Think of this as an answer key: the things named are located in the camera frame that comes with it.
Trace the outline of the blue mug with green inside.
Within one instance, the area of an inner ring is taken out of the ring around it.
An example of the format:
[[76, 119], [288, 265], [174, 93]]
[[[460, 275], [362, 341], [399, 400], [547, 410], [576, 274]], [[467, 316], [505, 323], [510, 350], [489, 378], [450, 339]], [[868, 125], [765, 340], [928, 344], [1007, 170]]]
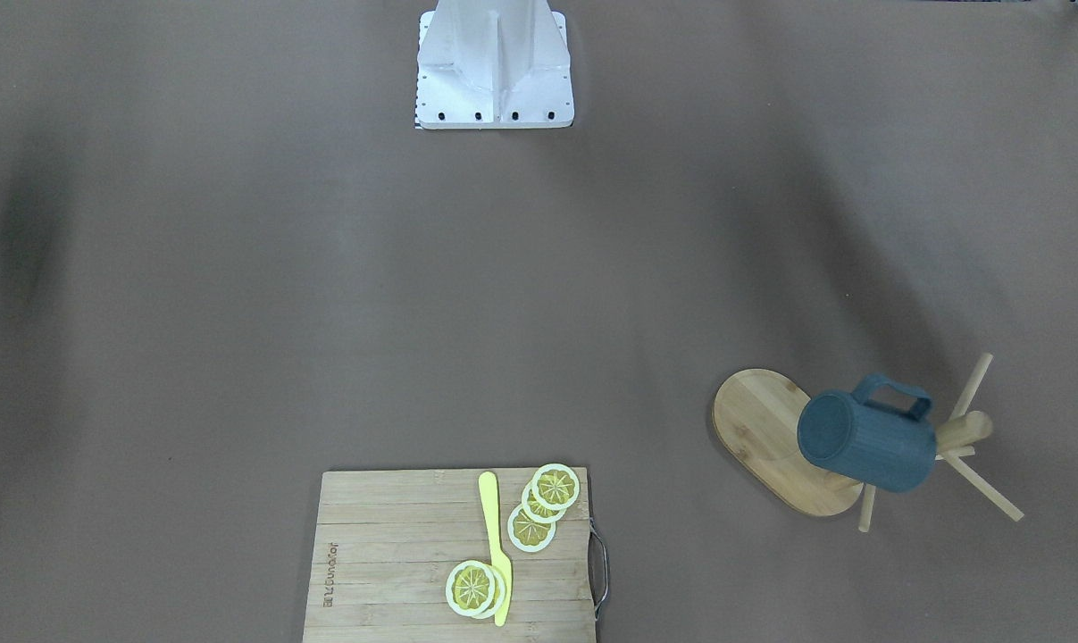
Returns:
[[906, 493], [932, 471], [931, 409], [925, 389], [873, 372], [849, 392], [825, 389], [808, 399], [797, 423], [798, 447], [825, 471]]

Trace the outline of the wooden cup storage rack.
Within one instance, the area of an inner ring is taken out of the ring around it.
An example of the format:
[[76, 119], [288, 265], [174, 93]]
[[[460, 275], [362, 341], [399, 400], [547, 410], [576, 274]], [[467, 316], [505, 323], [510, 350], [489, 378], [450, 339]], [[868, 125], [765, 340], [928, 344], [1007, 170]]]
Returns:
[[[931, 412], [928, 421], [935, 430], [935, 463], [944, 461], [1017, 522], [1024, 517], [1022, 510], [965, 463], [973, 454], [975, 444], [993, 432], [987, 413], [971, 407], [992, 359], [992, 354], [980, 355], [946, 421], [932, 424]], [[858, 528], [868, 532], [877, 492], [892, 492], [835, 471], [825, 471], [801, 455], [797, 423], [812, 397], [779, 372], [768, 369], [735, 372], [715, 392], [711, 411], [715, 434], [727, 451], [785, 505], [813, 517], [832, 517], [858, 507]]]

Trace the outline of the yellow plastic knife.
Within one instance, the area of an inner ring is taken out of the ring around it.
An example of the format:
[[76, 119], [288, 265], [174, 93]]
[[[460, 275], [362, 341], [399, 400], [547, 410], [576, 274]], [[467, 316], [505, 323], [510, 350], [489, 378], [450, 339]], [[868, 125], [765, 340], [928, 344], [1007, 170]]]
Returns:
[[499, 502], [497, 474], [494, 471], [482, 471], [478, 477], [478, 491], [479, 501], [481, 502], [481, 511], [482, 515], [484, 515], [487, 541], [489, 542], [492, 566], [497, 570], [497, 572], [501, 574], [505, 579], [503, 602], [493, 615], [494, 625], [497, 627], [503, 627], [506, 625], [507, 615], [509, 614], [511, 601], [513, 601], [514, 570], [513, 562], [511, 562], [511, 559], [507, 557], [502, 545], [502, 520], [501, 517], [499, 517], [501, 502]]

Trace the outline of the middle lemon slice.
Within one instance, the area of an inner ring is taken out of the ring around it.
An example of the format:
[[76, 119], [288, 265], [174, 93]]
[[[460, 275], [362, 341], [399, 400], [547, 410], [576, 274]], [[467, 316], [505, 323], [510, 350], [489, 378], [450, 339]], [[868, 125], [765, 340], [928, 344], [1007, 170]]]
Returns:
[[528, 483], [522, 490], [521, 506], [522, 514], [525, 514], [534, 522], [539, 522], [539, 524], [554, 524], [554, 522], [562, 520], [564, 514], [566, 514], [566, 509], [554, 510], [542, 505], [538, 497], [535, 496], [531, 483]]

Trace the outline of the wooden cutting board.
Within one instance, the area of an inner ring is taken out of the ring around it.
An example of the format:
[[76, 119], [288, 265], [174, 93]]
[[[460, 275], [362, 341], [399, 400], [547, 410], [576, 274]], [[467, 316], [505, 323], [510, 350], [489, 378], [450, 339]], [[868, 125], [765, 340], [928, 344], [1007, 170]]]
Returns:
[[[305, 642], [595, 642], [611, 594], [611, 564], [582, 489], [542, 552], [507, 537], [507, 517], [531, 467], [440, 471], [326, 471], [315, 517]], [[506, 625], [454, 614], [450, 571], [490, 564], [478, 477], [497, 474], [501, 537], [513, 562]]]

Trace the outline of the lemon slice near knife tip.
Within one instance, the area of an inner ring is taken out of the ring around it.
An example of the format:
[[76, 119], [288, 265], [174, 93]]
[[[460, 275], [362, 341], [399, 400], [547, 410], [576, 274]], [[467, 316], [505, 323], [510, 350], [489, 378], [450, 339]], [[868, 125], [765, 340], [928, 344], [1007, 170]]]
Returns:
[[507, 582], [498, 567], [468, 559], [450, 571], [444, 596], [454, 614], [485, 620], [505, 605]]

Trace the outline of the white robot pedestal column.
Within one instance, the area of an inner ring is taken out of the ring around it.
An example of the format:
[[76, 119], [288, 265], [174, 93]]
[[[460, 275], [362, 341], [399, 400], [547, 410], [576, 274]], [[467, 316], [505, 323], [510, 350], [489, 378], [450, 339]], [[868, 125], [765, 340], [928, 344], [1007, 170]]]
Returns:
[[568, 23], [547, 1], [440, 1], [417, 36], [417, 128], [572, 126]]

